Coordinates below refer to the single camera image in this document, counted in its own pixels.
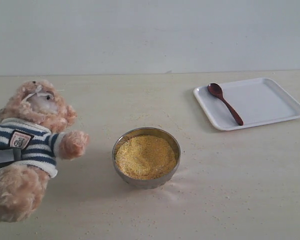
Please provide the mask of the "steel bowl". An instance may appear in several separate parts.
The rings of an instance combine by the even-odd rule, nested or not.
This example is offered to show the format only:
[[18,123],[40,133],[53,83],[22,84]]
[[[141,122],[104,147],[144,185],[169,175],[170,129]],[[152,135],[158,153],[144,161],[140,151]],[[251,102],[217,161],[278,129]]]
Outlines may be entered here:
[[[131,138],[137,137],[137,136],[144,136],[144,135],[151,135],[151,136],[163,138],[169,143],[169,145],[173,149],[177,164],[168,174],[166,174],[162,177],[156,178],[156,179],[141,180],[141,179],[134,179],[134,178],[131,178],[131,177],[125,175],[117,167],[116,153],[117,153],[118,149],[124,144],[124,142],[130,140]],[[115,144],[112,148],[111,156],[112,156],[112,162],[113,162],[114,169],[124,182],[126,182],[130,186],[133,186],[138,189],[144,189],[144,190],[145,189],[155,189],[155,188],[163,186],[166,182],[168,182],[173,177],[175,172],[177,171],[177,169],[180,165],[181,147],[180,147],[178,141],[176,140],[176,138],[165,130],[155,128],[155,127],[139,127],[139,128],[135,128],[135,129],[132,129],[132,130],[126,132],[115,142]]]

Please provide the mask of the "teddy bear striped sweater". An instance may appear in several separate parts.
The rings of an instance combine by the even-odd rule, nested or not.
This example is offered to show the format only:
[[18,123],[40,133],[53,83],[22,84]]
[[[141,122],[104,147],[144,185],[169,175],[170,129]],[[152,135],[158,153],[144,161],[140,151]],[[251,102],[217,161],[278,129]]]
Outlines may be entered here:
[[85,154],[89,135],[68,131],[76,117],[47,80],[24,82],[0,110],[0,148],[21,149],[21,160],[0,168],[0,223],[27,219],[57,175],[57,159]]

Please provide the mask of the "dark red wooden spoon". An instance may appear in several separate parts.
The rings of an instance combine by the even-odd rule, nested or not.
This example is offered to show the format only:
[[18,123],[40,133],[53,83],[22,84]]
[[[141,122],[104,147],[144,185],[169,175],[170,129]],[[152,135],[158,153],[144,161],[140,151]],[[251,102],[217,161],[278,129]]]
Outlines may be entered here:
[[218,85],[217,83],[210,83],[207,86],[207,90],[208,90],[208,92],[211,95],[213,95],[217,99],[221,100],[225,104],[225,106],[228,108],[229,112],[231,113],[232,117],[234,118],[235,122],[239,126],[243,126],[244,125],[244,121],[239,116],[239,114],[237,113],[237,111],[225,100],[224,94],[223,94],[223,90],[220,87],[220,85]]

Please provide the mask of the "white rectangular tray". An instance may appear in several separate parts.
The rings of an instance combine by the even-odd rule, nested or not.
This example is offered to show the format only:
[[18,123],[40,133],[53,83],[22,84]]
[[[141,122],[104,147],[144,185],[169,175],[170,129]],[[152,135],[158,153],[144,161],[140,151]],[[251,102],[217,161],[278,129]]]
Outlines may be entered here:
[[242,126],[236,123],[226,105],[209,93],[207,86],[196,87],[193,94],[210,123],[220,131],[300,119],[300,103],[270,78],[259,77],[219,85],[225,100],[242,118]]

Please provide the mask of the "yellow millet grains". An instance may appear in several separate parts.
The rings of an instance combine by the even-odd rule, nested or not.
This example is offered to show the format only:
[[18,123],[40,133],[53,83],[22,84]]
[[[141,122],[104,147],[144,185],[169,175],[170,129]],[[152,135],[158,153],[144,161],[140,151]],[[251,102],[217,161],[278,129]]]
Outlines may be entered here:
[[177,160],[168,141],[153,135],[140,135],[120,146],[115,163],[130,178],[152,180],[172,171]]

